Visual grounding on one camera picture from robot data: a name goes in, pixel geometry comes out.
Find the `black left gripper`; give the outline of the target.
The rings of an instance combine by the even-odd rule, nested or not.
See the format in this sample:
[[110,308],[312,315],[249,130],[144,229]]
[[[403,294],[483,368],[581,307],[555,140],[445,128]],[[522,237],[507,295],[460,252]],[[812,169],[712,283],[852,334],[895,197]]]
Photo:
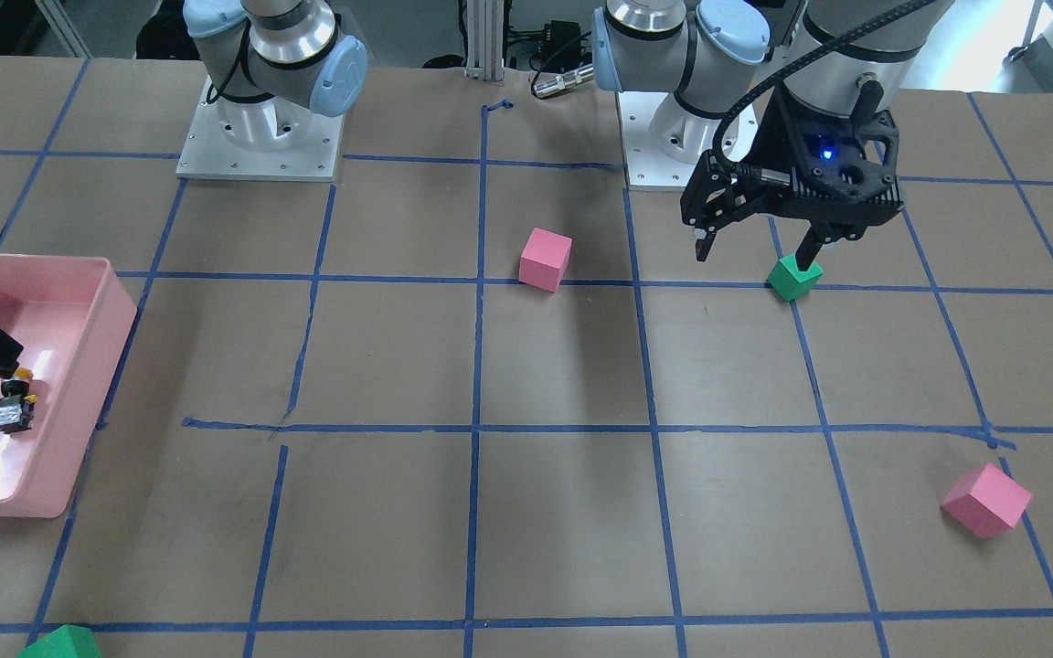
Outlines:
[[811,270],[816,255],[832,241],[832,230],[815,225],[819,218],[807,217],[792,205],[797,191],[791,174],[730,161],[719,151],[703,151],[680,197],[682,224],[693,228],[695,259],[709,259],[718,230],[764,213],[812,224],[795,251],[795,266]]

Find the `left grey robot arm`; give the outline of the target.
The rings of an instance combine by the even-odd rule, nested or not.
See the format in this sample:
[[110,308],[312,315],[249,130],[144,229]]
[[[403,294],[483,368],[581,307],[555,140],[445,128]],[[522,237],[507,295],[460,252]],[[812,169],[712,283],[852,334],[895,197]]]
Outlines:
[[599,88],[665,92],[712,121],[690,149],[680,199],[706,260],[720,230],[752,216],[803,220],[807,270],[827,243],[856,241],[903,210],[890,113],[948,1],[808,1],[786,60],[757,67],[771,27],[747,1],[605,1],[590,31]]

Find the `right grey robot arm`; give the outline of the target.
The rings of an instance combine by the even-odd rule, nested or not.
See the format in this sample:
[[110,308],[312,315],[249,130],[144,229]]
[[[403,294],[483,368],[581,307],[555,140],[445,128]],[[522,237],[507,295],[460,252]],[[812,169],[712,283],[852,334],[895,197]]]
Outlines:
[[[183,1],[188,37],[210,76],[205,103],[226,113],[234,144],[287,142],[282,108],[343,116],[367,79],[367,46],[340,26],[330,1]],[[259,109],[275,121],[251,128]],[[24,346],[0,328],[0,378],[13,377]]]

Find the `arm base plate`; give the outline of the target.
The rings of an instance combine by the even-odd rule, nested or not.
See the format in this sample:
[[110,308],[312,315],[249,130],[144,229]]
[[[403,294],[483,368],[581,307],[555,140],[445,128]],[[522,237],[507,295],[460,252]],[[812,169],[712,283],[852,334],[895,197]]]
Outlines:
[[175,173],[185,179],[334,182],[343,116],[314,115],[285,99],[208,103],[202,83]]
[[684,190],[720,121],[686,111],[672,93],[625,91],[617,101],[628,187]]

